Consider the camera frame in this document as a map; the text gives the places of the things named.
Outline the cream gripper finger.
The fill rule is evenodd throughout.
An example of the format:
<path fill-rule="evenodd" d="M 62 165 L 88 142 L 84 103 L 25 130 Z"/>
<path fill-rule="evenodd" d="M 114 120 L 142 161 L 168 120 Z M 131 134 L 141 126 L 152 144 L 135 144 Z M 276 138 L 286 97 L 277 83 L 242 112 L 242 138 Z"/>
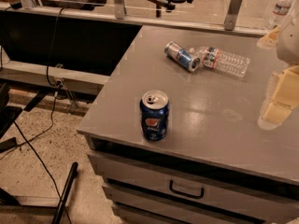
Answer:
<path fill-rule="evenodd" d="M 280 73 L 273 72 L 265 92 L 258 125 L 264 130 L 280 126 L 299 106 L 299 66 L 289 65 Z"/>
<path fill-rule="evenodd" d="M 277 26 L 261 37 L 257 42 L 257 47 L 261 49 L 274 49 L 277 46 L 279 30 L 280 26 Z"/>

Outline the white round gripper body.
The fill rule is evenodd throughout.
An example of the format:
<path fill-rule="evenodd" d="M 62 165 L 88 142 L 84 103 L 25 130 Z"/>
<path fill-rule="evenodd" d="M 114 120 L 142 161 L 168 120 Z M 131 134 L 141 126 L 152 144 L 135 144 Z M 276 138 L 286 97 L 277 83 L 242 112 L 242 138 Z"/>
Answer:
<path fill-rule="evenodd" d="M 299 64 L 299 0 L 295 0 L 278 32 L 278 58 L 288 64 Z"/>

